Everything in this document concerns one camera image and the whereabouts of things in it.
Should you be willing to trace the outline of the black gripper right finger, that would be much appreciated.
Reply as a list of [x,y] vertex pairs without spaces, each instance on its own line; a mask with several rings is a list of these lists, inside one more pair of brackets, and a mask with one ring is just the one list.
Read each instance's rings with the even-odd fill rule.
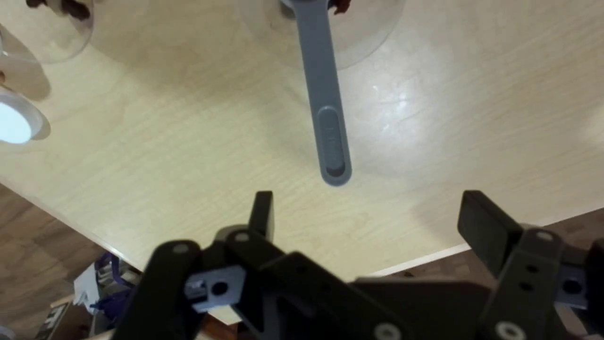
[[523,236],[523,226],[481,191],[463,192],[457,230],[493,276]]

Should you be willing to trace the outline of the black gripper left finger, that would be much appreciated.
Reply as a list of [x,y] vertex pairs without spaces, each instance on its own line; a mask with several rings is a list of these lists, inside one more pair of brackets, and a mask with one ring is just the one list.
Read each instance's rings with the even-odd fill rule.
[[259,191],[253,200],[247,226],[253,234],[270,240],[274,236],[274,192]]

